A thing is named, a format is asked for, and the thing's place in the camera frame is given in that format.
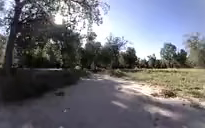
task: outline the sunlight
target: sunlight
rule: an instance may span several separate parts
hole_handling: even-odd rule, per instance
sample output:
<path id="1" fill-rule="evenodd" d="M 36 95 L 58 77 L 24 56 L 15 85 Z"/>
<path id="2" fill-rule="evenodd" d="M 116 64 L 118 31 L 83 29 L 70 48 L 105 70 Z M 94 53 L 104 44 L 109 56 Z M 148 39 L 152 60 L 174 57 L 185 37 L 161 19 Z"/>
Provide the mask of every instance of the sunlight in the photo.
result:
<path id="1" fill-rule="evenodd" d="M 111 103 L 118 106 L 118 107 L 124 108 L 124 109 L 128 108 L 128 106 L 124 105 L 123 103 L 121 103 L 119 101 L 112 101 Z"/>

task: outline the blue sky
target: blue sky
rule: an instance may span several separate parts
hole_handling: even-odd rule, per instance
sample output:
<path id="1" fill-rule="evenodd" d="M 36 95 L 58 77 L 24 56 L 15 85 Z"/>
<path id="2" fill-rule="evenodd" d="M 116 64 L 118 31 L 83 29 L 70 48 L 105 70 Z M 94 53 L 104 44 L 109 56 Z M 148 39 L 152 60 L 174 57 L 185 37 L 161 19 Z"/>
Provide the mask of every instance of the blue sky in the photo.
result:
<path id="1" fill-rule="evenodd" d="M 104 24 L 95 27 L 98 40 L 109 33 L 133 42 L 140 58 L 159 57 L 164 42 L 184 48 L 183 35 L 205 35 L 205 0 L 110 0 Z"/>

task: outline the road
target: road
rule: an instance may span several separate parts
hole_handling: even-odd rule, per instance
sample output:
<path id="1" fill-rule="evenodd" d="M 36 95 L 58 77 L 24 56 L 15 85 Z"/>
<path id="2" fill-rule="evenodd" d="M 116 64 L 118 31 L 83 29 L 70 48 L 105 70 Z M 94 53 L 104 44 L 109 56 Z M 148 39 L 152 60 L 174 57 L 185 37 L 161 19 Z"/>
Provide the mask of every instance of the road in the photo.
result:
<path id="1" fill-rule="evenodd" d="M 205 128 L 205 109 L 135 82 L 94 75 L 60 91 L 1 106 L 0 128 Z"/>

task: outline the ground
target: ground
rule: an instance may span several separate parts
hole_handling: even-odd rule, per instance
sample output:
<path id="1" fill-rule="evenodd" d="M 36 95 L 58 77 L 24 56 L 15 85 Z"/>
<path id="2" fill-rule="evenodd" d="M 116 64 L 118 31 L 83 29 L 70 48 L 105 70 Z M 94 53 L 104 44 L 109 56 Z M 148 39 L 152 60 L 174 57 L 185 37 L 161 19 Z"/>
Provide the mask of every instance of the ground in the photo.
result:
<path id="1" fill-rule="evenodd" d="M 205 108 L 150 96 L 148 86 L 94 75 L 42 98 L 0 107 L 0 128 L 205 128 Z"/>
<path id="2" fill-rule="evenodd" d="M 122 76 L 149 83 L 153 87 L 171 90 L 177 96 L 205 100 L 205 69 L 145 69 L 122 73 Z"/>

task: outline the treeline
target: treeline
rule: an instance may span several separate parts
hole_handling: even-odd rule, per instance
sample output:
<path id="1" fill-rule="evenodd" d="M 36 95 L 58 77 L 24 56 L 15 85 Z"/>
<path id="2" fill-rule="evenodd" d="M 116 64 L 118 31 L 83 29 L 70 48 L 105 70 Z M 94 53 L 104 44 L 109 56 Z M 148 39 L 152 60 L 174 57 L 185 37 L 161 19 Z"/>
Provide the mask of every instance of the treeline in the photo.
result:
<path id="1" fill-rule="evenodd" d="M 199 33 L 188 35 L 184 44 L 185 49 L 178 49 L 172 43 L 164 43 L 160 50 L 161 59 L 157 59 L 155 54 L 140 59 L 136 56 L 133 47 L 126 47 L 129 43 L 123 37 L 110 35 L 102 45 L 96 41 L 96 33 L 91 32 L 83 37 L 71 30 L 71 36 L 66 40 L 56 40 L 62 38 L 59 34 L 63 27 L 56 28 L 54 40 L 46 43 L 36 43 L 33 46 L 17 45 L 15 50 L 15 67 L 27 68 L 74 68 L 80 66 L 87 69 L 117 69 L 117 68 L 205 68 L 205 38 Z"/>

